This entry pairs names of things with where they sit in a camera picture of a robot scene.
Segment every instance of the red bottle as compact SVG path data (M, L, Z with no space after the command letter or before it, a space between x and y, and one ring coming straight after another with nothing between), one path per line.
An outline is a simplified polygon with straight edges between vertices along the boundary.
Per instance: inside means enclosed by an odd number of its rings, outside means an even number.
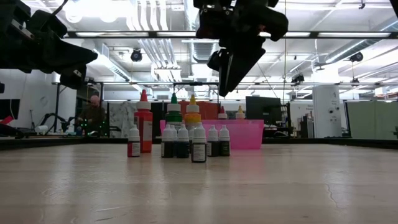
M134 113L134 123L139 130L141 153L151 153L153 115L150 112L150 103L145 90L142 91L141 99L137 102L136 107L138 112Z

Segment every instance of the green cap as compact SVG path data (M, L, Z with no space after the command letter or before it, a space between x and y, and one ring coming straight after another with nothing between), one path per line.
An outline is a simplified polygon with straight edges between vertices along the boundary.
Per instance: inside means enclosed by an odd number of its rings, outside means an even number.
M175 95L175 93L173 93L172 95L172 103L177 103L177 96Z

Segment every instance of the white wall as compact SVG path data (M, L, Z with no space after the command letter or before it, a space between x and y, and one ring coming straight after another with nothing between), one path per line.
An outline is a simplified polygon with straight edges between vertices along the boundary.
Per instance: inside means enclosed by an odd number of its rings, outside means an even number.
M6 84L5 92L0 94L0 99L21 100L18 120L11 122L11 126L30 128L32 122L30 110L32 110L33 121L36 125L46 113L55 112L57 86L52 84L51 74L44 74L38 70L25 74L19 70L2 69L0 80ZM74 116L75 108L76 90L66 88L60 95L59 115L64 118ZM50 118L46 125L52 124L53 118Z

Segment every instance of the ceiling duct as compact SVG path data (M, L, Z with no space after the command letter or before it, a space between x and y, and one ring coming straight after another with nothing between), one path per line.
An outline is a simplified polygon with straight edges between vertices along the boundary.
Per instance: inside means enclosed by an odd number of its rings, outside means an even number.
M379 32L396 32L398 31L398 21L396 17L389 19L386 22L383 22L381 25L377 26L374 31ZM361 41L351 41L350 43L342 46L338 50L328 54L325 57L325 62L329 63L336 63L340 60L346 59L361 50L368 48L381 40L361 40Z
M185 21L189 30L197 30L199 27L199 10L193 7L193 0L184 1ZM211 53L213 53L215 44L210 43L191 43L190 51L195 61L199 63L207 63Z

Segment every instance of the ceiling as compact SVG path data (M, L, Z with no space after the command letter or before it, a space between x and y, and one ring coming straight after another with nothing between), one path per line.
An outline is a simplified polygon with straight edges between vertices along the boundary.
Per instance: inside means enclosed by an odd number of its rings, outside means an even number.
M193 0L185 1L70 0L64 10L58 13L57 16L67 25L69 30L77 31L125 31L132 30L131 27L136 29L137 26L135 25L127 25L128 20L133 20L132 23L136 22L138 26L141 25L142 30L146 30L146 26L149 30L161 29L162 25L167 25L168 30L190 30L192 26L187 21L187 18L195 20L195 16L190 17L190 15L196 15L196 10L192 7ZM62 3L62 0L25 0L23 2L29 5L33 11L37 9L53 11ZM133 7L132 2L136 2L136 8ZM292 31L380 31L378 27L381 24L388 20L396 19L394 10L388 0L365 0L364 2L366 3L365 8L359 9L360 0L288 0L287 2L279 1L275 10L286 13L289 19L289 30ZM151 15L151 3L155 6L155 26L151 25L151 19L154 18ZM144 5L146 5L147 24L142 23ZM160 13L163 5L165 5L166 23L161 23L161 16L164 16L164 14ZM137 16L136 18L139 18L139 20L134 21L134 16ZM165 54L164 46L159 41L155 41L153 45L150 45L154 54L150 52L148 54L145 51L145 46L143 46L145 41L149 40L86 39L84 42L81 41L80 45L92 49L96 48L100 52L103 44L108 46L111 61L127 72L132 80L145 82L167 81L164 79L164 75L154 75L154 62L149 57L156 55L156 50L164 59L167 56L170 57L170 54ZM211 71L206 65L195 61L192 58L193 51L191 49L193 45L187 43L187 41L189 42L190 40L170 40L170 47L175 56L175 65L180 68L180 72L177 72L178 75L172 74L182 80L206 78L207 81L217 82L218 72ZM306 82L314 81L314 73L318 72L316 71L317 67L313 66L314 62L322 62L328 54L347 44L354 44L355 41L359 42L358 40L347 39L282 39L278 42L267 40L263 45L267 53L247 74L243 82L263 82L265 79L269 82L282 82L286 73L288 82L290 77L296 73L304 74ZM325 69L333 75L337 75L340 81L350 82L353 76L371 74L397 62L398 52L395 50L397 43L398 40L379 41L361 51L364 55L362 62L351 64L351 62L340 60L325 66ZM140 62L133 62L130 59L130 55L135 48L141 49L142 60ZM117 81L119 78L101 60L96 60L89 64L88 76L104 82ZM379 82L394 77L398 77L398 67L391 66L391 69L370 75L363 81ZM328 82L328 75L326 74L323 79L323 81Z

